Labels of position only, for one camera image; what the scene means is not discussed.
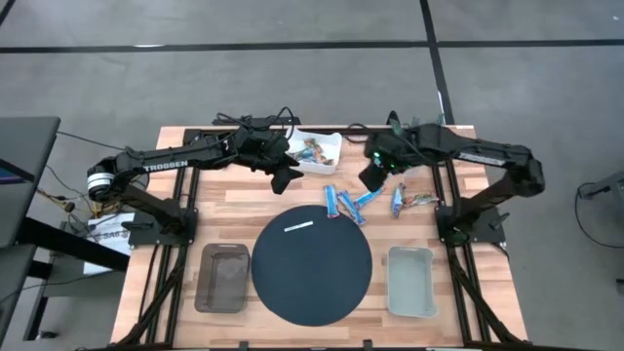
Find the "dark plastic tray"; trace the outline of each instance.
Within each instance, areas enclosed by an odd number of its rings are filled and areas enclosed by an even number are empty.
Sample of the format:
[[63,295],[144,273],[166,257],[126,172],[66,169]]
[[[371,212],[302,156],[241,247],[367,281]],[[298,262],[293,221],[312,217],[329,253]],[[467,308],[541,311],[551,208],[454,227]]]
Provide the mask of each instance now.
[[250,252],[240,244],[208,244],[202,251],[195,309],[236,313],[245,307]]

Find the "black round mat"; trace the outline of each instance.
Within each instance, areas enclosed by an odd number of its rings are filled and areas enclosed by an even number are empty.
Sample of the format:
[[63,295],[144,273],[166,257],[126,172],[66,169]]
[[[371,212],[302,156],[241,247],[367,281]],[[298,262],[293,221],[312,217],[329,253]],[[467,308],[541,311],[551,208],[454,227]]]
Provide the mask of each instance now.
[[[312,221],[311,225],[285,231]],[[252,254],[252,278],[264,305],[302,326],[324,326],[353,311],[369,288],[371,249],[344,214],[301,206],[271,220]]]

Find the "wooden table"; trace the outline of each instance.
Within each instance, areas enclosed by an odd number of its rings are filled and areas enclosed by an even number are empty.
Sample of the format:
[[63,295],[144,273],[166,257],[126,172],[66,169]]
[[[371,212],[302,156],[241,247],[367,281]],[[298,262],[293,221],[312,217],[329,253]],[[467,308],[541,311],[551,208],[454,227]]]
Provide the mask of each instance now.
[[[453,126],[456,133],[475,137],[472,126]],[[184,127],[161,129],[157,148],[180,146]],[[270,312],[258,299],[254,285],[249,283],[247,307],[237,314],[199,313],[194,307],[202,249],[208,243],[240,243],[253,250],[262,228],[275,215],[300,205],[324,204],[323,186],[333,183],[336,189],[347,189],[354,196],[364,193],[358,173],[368,164],[362,155],[363,145],[345,140],[334,175],[306,175],[291,182],[283,195],[275,195],[270,177],[261,172],[230,166],[222,171],[201,172],[196,207],[200,219],[195,243],[190,246],[183,278],[182,301],[179,306],[174,347],[238,347],[246,340],[251,347],[359,347],[370,338],[375,346],[457,346],[461,345],[455,300],[445,247],[438,241],[433,215],[435,205],[404,210],[399,219],[390,215],[390,190],[367,205],[362,214],[363,227],[372,253],[372,278],[367,295],[349,316],[325,327],[302,327],[290,324]],[[472,196],[488,186],[483,166],[455,161],[455,170],[462,196]],[[176,172],[153,174],[149,191],[161,198],[171,197]],[[448,177],[442,171],[447,199]],[[190,171],[186,172],[183,189],[188,188]],[[415,176],[393,176],[389,189],[404,181],[407,193],[434,192],[430,169],[417,168]],[[433,279],[439,314],[432,319],[399,317],[386,308],[386,255],[392,246],[429,248],[434,252]],[[119,340],[137,321],[138,308],[147,275],[152,247],[132,253],[112,341]],[[473,245],[475,260],[485,300],[509,330],[526,338],[514,283],[507,258],[489,244]],[[172,254],[170,267],[176,255]],[[146,305],[153,296],[159,262],[155,260]],[[474,307],[466,295],[470,325],[474,339],[479,339]],[[162,341],[170,303],[161,310],[157,341]]]

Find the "white line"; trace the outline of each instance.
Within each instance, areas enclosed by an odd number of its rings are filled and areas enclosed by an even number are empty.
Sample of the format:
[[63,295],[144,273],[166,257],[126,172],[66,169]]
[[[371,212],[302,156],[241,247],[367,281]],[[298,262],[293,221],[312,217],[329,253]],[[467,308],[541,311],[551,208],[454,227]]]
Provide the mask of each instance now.
[[306,227],[306,226],[310,226],[312,224],[314,224],[314,222],[312,220],[310,220],[309,222],[304,222],[304,223],[301,223],[301,224],[298,224],[298,225],[293,225],[292,227],[285,228],[284,231],[285,232],[290,232],[291,230],[303,228],[303,227]]

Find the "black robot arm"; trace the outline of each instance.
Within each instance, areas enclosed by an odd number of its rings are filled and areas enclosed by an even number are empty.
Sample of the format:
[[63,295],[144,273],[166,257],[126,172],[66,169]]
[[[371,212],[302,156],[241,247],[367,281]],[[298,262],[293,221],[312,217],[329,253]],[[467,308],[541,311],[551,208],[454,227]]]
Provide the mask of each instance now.
[[273,192],[284,192],[292,179],[303,176],[292,170],[298,162],[289,157],[288,140],[269,130],[241,126],[236,132],[200,137],[188,145],[151,151],[128,148],[107,157],[88,170],[89,198],[106,204],[122,203],[153,215],[164,233],[183,230],[187,211],[173,199],[161,200],[131,185],[144,174],[193,167],[219,170],[238,164],[273,175]]
[[544,190],[541,163],[530,150],[509,145],[458,136],[448,128],[426,124],[403,130],[373,134],[367,140],[365,156],[369,166],[360,180],[373,191],[388,174],[399,174],[408,168],[434,165],[446,159],[459,159],[507,170],[505,176],[472,198],[461,198],[453,204],[449,226],[470,231],[479,215],[513,196],[530,197]]

